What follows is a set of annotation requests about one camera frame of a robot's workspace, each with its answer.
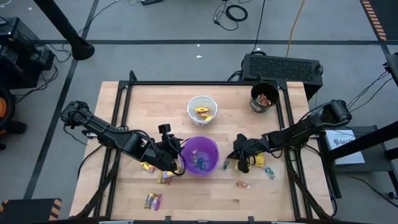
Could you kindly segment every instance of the striped warning tape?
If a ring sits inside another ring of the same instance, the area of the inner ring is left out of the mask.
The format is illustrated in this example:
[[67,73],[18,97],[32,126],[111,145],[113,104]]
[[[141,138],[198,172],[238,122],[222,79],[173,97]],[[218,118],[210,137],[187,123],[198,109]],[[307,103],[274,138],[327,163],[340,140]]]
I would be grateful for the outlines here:
[[387,40],[386,33],[381,26],[377,15],[374,13],[371,3],[368,0],[362,0],[362,4],[365,7],[366,13],[372,21],[373,27],[375,28],[377,34],[381,40]]
[[51,212],[50,212],[50,217],[49,220],[58,220],[58,216],[60,214],[60,209],[61,209],[61,200],[60,199],[55,199],[54,204],[52,205]]

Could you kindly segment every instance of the yellow cable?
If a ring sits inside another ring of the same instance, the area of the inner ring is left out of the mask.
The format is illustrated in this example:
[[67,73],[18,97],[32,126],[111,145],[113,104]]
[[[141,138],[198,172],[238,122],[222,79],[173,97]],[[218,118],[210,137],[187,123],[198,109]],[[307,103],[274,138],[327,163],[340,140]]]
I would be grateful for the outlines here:
[[293,36],[294,27],[296,26],[297,20],[299,19],[299,15],[301,13],[301,10],[303,9],[304,3],[305,3],[305,0],[303,0],[301,2],[301,6],[300,6],[300,9],[298,10],[298,13],[297,13],[297,16],[296,16],[296,20],[294,20],[292,30],[290,31],[289,43],[287,44],[286,57],[289,54],[290,45],[292,43],[292,36]]

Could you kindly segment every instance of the metal pole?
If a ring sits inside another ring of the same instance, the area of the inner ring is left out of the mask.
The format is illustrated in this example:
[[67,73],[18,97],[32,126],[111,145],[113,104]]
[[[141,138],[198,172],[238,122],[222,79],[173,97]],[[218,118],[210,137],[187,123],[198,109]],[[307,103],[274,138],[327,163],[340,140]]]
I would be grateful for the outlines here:
[[54,0],[34,0],[34,2],[69,42],[72,47],[72,56],[75,60],[86,60],[93,56],[94,47],[79,37]]

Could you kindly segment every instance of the black stand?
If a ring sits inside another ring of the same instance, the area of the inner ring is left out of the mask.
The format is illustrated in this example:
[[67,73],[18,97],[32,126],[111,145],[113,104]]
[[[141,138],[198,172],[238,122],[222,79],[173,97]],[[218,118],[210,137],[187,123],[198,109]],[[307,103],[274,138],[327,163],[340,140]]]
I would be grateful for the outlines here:
[[[398,175],[391,160],[398,158],[398,148],[387,150],[383,142],[398,136],[398,121],[381,129],[371,127],[353,127],[356,140],[344,144],[332,151],[328,150],[328,144],[324,136],[320,138],[322,160],[327,170],[327,176],[337,198],[341,198],[336,174],[347,172],[388,172],[394,190],[398,192]],[[334,165],[334,160],[362,151],[364,164]]]
[[72,47],[72,56],[75,60],[86,60],[93,56],[94,47],[79,37],[54,0],[34,0],[34,2],[69,42]]

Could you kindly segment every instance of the computer equipment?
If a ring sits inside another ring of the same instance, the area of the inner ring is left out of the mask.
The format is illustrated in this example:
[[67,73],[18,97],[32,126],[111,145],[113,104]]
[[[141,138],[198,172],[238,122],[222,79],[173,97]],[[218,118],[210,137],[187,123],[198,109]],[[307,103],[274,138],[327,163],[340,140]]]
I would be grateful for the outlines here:
[[307,99],[322,87],[323,69],[318,60],[246,54],[243,64],[243,81],[303,82]]
[[34,88],[40,73],[50,70],[54,54],[17,17],[0,19],[0,82],[7,89]]

